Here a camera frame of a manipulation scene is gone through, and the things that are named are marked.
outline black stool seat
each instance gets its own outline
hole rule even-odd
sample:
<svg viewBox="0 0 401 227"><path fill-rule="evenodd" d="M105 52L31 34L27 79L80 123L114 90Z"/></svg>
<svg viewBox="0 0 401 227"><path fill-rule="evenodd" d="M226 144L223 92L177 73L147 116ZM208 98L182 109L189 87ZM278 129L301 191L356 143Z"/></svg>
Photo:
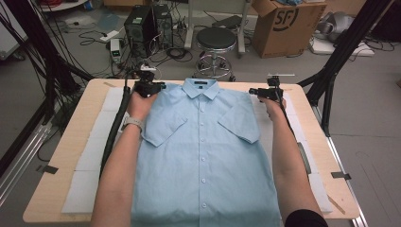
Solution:
<svg viewBox="0 0 401 227"><path fill-rule="evenodd" d="M236 43L235 34L223 27L207 27L201 30L197 35L200 45L210 49L226 49Z"/></svg>

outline stool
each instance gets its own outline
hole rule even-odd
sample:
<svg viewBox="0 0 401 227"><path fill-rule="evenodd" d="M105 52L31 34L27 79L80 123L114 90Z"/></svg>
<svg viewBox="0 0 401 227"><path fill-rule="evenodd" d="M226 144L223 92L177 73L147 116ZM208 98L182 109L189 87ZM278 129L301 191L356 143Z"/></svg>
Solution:
<svg viewBox="0 0 401 227"><path fill-rule="evenodd" d="M203 53L210 54L203 54L197 61L198 73L213 79L230 75L229 81L235 81L230 62L218 55L234 49L235 44L235 34L229 29L212 26L201 30L197 35L197 46Z"/></svg>

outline hand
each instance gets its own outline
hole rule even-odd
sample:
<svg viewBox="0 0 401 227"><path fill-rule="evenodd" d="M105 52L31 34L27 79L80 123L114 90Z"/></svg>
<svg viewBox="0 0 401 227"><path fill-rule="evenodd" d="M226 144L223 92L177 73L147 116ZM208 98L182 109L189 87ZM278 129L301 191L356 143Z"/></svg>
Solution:
<svg viewBox="0 0 401 227"><path fill-rule="evenodd" d="M127 112L130 117L145 121L150 112L151 105L153 104L154 100L156 100L156 97L157 94L150 97L142 97L137 92L133 92L127 108Z"/></svg>
<svg viewBox="0 0 401 227"><path fill-rule="evenodd" d="M262 102L265 103L267 112L268 112L271 120L273 118L276 118L277 115L283 115L283 111L280 108L280 103L278 102L278 100L273 101L271 99L261 97L261 96L258 96L257 98L259 98L259 100L261 100ZM282 102L283 102L284 108L286 108L287 102L284 98L282 98Z"/></svg>

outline black clip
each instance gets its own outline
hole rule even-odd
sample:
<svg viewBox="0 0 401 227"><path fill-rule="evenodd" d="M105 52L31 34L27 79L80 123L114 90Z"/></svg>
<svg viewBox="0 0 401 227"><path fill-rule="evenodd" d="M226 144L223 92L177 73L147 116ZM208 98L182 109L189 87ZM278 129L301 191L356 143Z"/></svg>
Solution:
<svg viewBox="0 0 401 227"><path fill-rule="evenodd" d="M331 176L333 178L343 178L345 181L351 180L351 175L349 173L343 173L343 172L332 172Z"/></svg>
<svg viewBox="0 0 401 227"><path fill-rule="evenodd" d="M56 174L57 170L59 170L59 169L56 168L56 167L53 167L53 166L49 166L49 165L47 165L47 166L38 166L36 168L36 171L38 171L38 172L42 172L42 173L47 172L47 173L51 173L51 174Z"/></svg>

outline black metal frame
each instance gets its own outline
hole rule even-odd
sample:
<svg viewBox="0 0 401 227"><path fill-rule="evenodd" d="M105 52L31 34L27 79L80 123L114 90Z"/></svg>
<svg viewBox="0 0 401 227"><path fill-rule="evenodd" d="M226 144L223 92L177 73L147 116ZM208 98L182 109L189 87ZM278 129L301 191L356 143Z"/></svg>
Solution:
<svg viewBox="0 0 401 227"><path fill-rule="evenodd" d="M5 155L0 159L0 178L7 171L13 159L17 156L21 147L24 145L29 135L35 130L40 121L42 120L42 124L45 124L53 116L56 99L56 81L60 85L59 89L62 94L72 95L79 89L79 86L75 83L71 73L74 73L87 81L94 78L61 57L56 46L53 45L50 37L45 32L44 26L38 18L38 15L29 4L29 1L4 0L4 3L18 21L32 45L43 58L45 65L44 73L47 75L47 78L44 102L27 122L26 126L6 151ZM0 20L0 22L7 27L6 21ZM9 32L19 45L25 49L26 43L19 39L19 37L12 31L9 30Z"/></svg>
<svg viewBox="0 0 401 227"><path fill-rule="evenodd" d="M351 24L343 38L340 39L337 48L323 69L312 77L298 82L302 87L313 83L306 93L306 97L311 106L317 107L319 99L324 94L321 127L327 137L330 136L329 120L336 76L368 33L369 29L371 29L391 2L392 0L367 0L357 15L357 18Z"/></svg>

